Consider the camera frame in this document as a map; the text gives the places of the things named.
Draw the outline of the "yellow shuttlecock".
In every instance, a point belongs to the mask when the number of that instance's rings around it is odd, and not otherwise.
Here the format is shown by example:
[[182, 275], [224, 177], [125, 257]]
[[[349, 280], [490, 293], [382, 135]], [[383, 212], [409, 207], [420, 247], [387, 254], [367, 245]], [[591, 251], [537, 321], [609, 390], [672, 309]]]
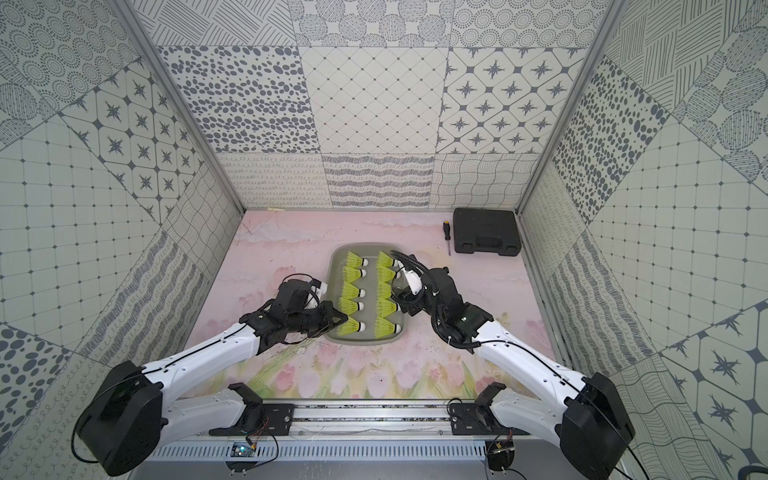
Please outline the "yellow shuttlecock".
[[376, 292], [379, 300], [389, 300], [392, 298], [392, 286], [389, 283], [378, 282]]
[[376, 303], [376, 314], [379, 317], [386, 318], [398, 311], [398, 306], [389, 299], [378, 299]]
[[402, 326], [386, 318], [379, 317], [374, 324], [374, 338], [383, 339], [401, 332]]
[[365, 324], [349, 317], [346, 322], [339, 325], [336, 333], [339, 336], [347, 336], [354, 333], [360, 333], [365, 330]]
[[351, 316], [364, 309], [364, 304], [360, 301], [341, 298], [338, 301], [338, 310], [345, 315]]
[[380, 268], [388, 268], [390, 270], [398, 270], [401, 267], [401, 263], [384, 251], [380, 251], [377, 257], [377, 266]]
[[346, 257], [345, 257], [346, 267], [361, 270], [366, 268], [368, 265], [369, 265], [368, 259], [363, 258], [352, 251], [348, 251], [346, 253]]
[[391, 283], [396, 278], [396, 272], [387, 267], [377, 268], [377, 280], [382, 283]]
[[362, 268], [353, 268], [348, 266], [344, 266], [342, 268], [342, 278], [344, 282], [354, 283], [355, 281], [364, 278], [366, 275], [366, 270]]
[[340, 298], [357, 300], [357, 299], [362, 299], [365, 296], [366, 296], [366, 291], [364, 289], [359, 288], [348, 282], [343, 283]]

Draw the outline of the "grey plastic storage box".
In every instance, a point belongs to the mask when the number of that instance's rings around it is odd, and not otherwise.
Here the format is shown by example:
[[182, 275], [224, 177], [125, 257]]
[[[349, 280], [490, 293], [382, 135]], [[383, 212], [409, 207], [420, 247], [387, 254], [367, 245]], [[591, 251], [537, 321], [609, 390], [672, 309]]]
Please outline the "grey plastic storage box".
[[402, 337], [406, 320], [392, 299], [392, 289], [406, 284], [402, 263], [394, 259], [393, 245], [358, 243], [337, 249], [328, 271], [325, 298], [347, 315], [328, 340], [354, 346], [392, 343]]

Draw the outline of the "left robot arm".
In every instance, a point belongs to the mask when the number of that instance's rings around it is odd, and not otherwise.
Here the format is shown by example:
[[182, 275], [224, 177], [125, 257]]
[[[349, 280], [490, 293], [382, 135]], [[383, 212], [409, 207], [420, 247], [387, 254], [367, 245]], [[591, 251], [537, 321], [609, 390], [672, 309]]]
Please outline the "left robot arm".
[[228, 367], [285, 342], [291, 333], [316, 338], [348, 322], [322, 299], [318, 280], [289, 279], [275, 298], [223, 332], [167, 358], [113, 367], [73, 428], [106, 474], [126, 474], [157, 448], [197, 433], [241, 436], [255, 447], [271, 425], [262, 398], [242, 382], [206, 397], [186, 393]]

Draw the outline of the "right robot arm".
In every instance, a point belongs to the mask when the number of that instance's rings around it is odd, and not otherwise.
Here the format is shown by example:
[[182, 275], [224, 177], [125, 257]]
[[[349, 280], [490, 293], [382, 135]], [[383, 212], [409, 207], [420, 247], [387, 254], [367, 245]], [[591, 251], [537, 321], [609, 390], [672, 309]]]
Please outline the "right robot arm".
[[476, 400], [483, 417], [558, 446], [588, 479], [607, 479], [617, 471], [635, 429], [608, 377], [587, 377], [519, 340], [490, 313], [464, 301], [445, 268], [401, 270], [392, 299], [408, 315], [428, 314], [443, 342], [495, 364], [536, 397], [516, 400], [505, 386], [492, 385]]

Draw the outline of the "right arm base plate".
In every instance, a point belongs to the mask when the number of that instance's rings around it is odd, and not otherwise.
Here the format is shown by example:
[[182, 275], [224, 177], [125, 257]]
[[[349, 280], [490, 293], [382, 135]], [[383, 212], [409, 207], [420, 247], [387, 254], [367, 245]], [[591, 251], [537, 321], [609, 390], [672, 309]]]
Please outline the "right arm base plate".
[[451, 401], [447, 413], [454, 436], [528, 435], [523, 430], [502, 426], [487, 408], [475, 403]]

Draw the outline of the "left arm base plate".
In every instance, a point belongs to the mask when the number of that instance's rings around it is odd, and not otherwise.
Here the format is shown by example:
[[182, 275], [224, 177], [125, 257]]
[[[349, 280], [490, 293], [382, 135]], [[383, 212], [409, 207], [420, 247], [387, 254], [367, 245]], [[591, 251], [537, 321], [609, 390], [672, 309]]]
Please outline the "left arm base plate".
[[246, 406], [239, 419], [230, 427], [211, 429], [214, 437], [272, 434], [287, 436], [292, 425], [294, 404], [262, 404]]

